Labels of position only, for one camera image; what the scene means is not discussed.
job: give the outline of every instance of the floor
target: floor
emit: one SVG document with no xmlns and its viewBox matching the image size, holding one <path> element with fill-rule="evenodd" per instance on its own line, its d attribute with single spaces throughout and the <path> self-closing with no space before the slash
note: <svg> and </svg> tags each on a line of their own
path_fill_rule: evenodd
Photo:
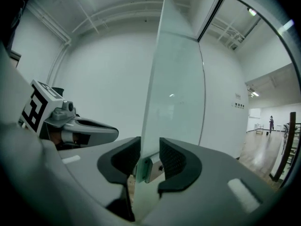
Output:
<svg viewBox="0 0 301 226">
<path fill-rule="evenodd" d="M 269 174 L 272 171 L 278 155 L 284 132 L 272 131 L 268 136 L 266 136 L 266 132 L 267 130 L 265 130 L 262 135 L 256 134 L 255 131 L 247 132 L 246 143 L 239 161 L 260 176 L 276 191 L 282 181 L 273 182 Z"/>
</svg>

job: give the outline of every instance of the ceiling light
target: ceiling light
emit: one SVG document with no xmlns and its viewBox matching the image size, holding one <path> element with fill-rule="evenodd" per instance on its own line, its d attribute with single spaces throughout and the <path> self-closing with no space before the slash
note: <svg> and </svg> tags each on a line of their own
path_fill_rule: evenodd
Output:
<svg viewBox="0 0 301 226">
<path fill-rule="evenodd" d="M 251 8 L 248 8 L 248 11 L 250 14 L 252 14 L 252 16 L 255 16 L 257 14 L 256 11 Z"/>
</svg>

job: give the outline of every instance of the person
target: person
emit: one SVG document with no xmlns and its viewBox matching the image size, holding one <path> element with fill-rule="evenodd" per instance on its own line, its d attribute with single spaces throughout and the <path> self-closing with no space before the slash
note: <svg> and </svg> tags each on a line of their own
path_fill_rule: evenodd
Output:
<svg viewBox="0 0 301 226">
<path fill-rule="evenodd" d="M 273 116 L 271 115 L 270 120 L 269 120 L 269 133 L 271 134 L 272 128 L 274 127 L 274 120 Z"/>
</svg>

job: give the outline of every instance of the white marker strip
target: white marker strip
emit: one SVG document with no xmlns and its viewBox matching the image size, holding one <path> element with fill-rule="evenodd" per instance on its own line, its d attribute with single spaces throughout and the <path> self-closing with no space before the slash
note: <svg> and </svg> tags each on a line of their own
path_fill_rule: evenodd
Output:
<svg viewBox="0 0 301 226">
<path fill-rule="evenodd" d="M 236 178 L 230 180 L 228 182 L 228 186 L 246 213 L 251 213 L 260 206 L 258 200 L 252 195 L 240 179 Z"/>
<path fill-rule="evenodd" d="M 62 162 L 64 164 L 68 164 L 70 162 L 74 162 L 74 161 L 78 161 L 78 160 L 80 160 L 80 156 L 75 155 L 75 156 L 72 156 L 72 157 L 67 157 L 67 158 L 62 159 Z"/>
</svg>

